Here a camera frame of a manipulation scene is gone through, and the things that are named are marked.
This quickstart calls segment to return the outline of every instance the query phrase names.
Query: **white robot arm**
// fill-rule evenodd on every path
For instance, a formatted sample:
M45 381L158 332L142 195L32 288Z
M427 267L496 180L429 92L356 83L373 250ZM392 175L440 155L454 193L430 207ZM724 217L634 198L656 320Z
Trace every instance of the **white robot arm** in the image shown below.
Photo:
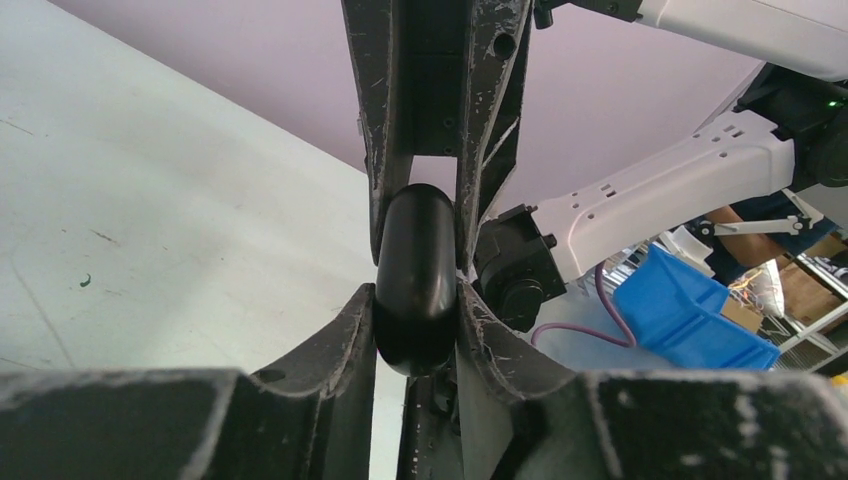
M644 0L638 12L639 23L810 77L848 78L848 2ZM841 108L840 100L832 106ZM651 158L540 203L533 219L556 237L552 254L563 280L705 212L788 187L796 150L793 139L775 135L779 127L751 110L726 112Z
M539 5L563 3L599 5ZM848 78L848 2L621 0L607 8L613 4L642 24L769 65L733 111L671 148L483 225L475 256L478 287L518 330L532 327L542 302L604 259L725 205L792 187L815 191L816 201L804 192L800 197L848 226L848 201L833 200L848 197L848 90L839 83ZM550 10L537 8L537 26L550 26ZM792 199L802 213L808 210L803 200ZM808 217L810 223L821 218ZM717 226L716 234L791 233L795 223Z
M629 245L792 183L794 146L754 112L727 112L692 137L594 185L541 202L533 215L563 281Z

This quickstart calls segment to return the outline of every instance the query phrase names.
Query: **lavender wall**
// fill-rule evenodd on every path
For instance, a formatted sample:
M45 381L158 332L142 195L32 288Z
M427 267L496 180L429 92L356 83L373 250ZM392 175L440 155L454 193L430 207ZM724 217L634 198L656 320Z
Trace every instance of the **lavender wall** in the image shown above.
M129 45L362 168L339 0L53 0ZM757 62L576 8L533 33L508 207L561 195L697 128ZM452 190L447 160L415 178Z

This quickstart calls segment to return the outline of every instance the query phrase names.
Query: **black cylindrical object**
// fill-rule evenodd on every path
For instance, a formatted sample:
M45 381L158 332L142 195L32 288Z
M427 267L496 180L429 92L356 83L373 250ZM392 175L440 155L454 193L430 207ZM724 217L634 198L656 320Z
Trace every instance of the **black cylindrical object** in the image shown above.
M374 304L383 359L407 376L450 358L458 327L453 205L432 185L395 195L386 213Z

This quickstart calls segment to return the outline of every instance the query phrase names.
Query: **blue plastic bin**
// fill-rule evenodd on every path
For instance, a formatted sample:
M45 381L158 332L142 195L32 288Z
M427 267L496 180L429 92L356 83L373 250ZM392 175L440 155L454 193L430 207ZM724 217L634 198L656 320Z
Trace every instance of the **blue plastic bin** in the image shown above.
M780 352L721 316L728 296L725 286L651 245L613 302L639 344L676 365L768 369Z

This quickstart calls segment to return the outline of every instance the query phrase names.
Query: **screw hole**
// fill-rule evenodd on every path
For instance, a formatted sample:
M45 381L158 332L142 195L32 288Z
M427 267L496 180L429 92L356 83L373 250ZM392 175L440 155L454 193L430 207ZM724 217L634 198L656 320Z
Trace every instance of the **screw hole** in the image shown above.
M515 39L508 33L501 33L492 42L492 52L498 60L508 60L515 53Z

